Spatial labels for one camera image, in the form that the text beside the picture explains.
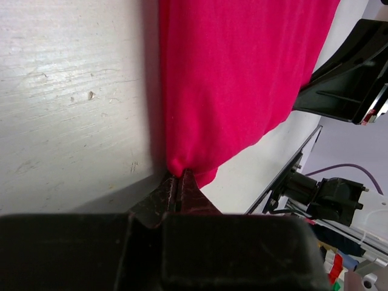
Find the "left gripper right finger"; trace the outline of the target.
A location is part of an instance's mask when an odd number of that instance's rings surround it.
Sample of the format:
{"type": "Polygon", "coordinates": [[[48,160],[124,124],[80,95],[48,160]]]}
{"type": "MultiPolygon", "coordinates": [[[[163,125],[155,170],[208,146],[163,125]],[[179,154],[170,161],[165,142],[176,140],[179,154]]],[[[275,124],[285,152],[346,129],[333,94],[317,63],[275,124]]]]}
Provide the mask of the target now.
{"type": "Polygon", "coordinates": [[[329,290],[308,223],[294,216],[226,215],[185,170],[162,222],[164,290],[329,290]]]}

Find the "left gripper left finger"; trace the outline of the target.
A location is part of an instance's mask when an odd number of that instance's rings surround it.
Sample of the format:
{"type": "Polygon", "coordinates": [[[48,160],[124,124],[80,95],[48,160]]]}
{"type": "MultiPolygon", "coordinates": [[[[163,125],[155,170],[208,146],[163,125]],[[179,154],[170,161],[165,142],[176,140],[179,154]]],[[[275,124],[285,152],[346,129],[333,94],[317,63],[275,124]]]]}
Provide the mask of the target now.
{"type": "Polygon", "coordinates": [[[178,180],[124,213],[1,218],[2,290],[161,290],[161,231],[178,180]]]}

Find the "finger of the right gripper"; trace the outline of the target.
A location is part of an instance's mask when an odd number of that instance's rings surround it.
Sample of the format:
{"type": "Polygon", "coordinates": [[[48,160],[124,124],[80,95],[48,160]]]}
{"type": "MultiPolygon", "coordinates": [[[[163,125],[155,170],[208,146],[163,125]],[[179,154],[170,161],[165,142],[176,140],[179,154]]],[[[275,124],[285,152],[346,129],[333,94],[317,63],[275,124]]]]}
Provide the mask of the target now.
{"type": "Polygon", "coordinates": [[[387,22],[359,20],[299,91],[293,109],[356,125],[387,113],[387,22]]]}

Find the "red t shirt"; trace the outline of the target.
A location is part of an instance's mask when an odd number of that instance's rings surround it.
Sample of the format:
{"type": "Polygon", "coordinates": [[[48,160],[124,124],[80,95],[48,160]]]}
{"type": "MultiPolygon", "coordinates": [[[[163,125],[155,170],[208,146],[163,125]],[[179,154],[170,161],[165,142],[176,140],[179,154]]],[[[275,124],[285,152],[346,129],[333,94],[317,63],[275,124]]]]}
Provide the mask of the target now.
{"type": "Polygon", "coordinates": [[[160,1],[167,168],[199,186],[289,116],[338,1],[160,1]]]}

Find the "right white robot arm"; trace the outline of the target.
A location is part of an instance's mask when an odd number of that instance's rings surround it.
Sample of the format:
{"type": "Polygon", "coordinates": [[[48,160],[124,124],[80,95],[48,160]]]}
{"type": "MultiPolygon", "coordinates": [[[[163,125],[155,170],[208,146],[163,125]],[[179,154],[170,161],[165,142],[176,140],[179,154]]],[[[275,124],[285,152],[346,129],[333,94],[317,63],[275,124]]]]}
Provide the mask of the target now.
{"type": "MultiPolygon", "coordinates": [[[[387,22],[361,19],[299,92],[293,108],[355,125],[387,112],[387,22]]],[[[387,196],[344,178],[315,181],[291,172],[281,194],[320,224],[359,243],[387,264],[387,196]]]]}

